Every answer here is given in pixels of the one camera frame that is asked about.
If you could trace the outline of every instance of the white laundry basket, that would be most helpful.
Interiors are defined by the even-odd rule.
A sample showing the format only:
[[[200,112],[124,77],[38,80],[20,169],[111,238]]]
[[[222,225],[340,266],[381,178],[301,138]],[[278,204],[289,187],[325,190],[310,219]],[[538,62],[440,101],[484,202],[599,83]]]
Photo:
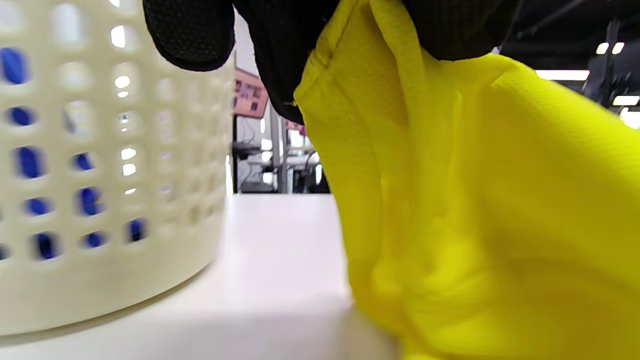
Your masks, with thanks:
[[[0,335],[116,311],[211,262],[233,77],[161,59],[140,0],[0,0]]]

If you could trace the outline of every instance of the white table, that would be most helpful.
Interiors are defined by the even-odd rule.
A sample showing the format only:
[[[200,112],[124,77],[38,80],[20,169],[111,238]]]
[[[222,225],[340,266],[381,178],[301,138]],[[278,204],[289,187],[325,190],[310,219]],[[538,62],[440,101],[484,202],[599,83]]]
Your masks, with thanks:
[[[227,201],[217,261],[156,299],[52,331],[0,338],[0,360],[391,360],[354,309],[328,195]]]

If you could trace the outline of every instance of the pink sign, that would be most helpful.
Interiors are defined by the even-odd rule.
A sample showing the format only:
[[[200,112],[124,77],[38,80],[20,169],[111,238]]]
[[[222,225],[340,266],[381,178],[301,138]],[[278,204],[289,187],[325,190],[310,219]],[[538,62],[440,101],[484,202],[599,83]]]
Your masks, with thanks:
[[[269,95],[255,75],[236,69],[234,115],[261,119],[267,109]]]

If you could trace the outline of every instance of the yellow shirt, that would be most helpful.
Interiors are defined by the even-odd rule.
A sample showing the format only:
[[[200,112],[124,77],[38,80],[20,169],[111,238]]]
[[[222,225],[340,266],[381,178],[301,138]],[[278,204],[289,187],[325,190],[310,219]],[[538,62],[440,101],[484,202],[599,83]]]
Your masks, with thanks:
[[[295,93],[359,308],[405,360],[640,359],[640,138],[513,60],[342,0]]]

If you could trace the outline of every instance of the black glove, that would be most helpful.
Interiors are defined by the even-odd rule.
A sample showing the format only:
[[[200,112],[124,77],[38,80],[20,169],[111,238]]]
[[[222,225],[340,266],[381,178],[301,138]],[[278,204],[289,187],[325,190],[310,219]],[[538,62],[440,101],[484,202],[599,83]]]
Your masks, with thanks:
[[[439,60],[489,53],[506,38],[521,0],[403,0],[423,48]],[[307,58],[339,0],[143,0],[160,54],[187,70],[222,66],[234,46],[234,11],[247,21],[271,103],[303,124],[292,105]]]

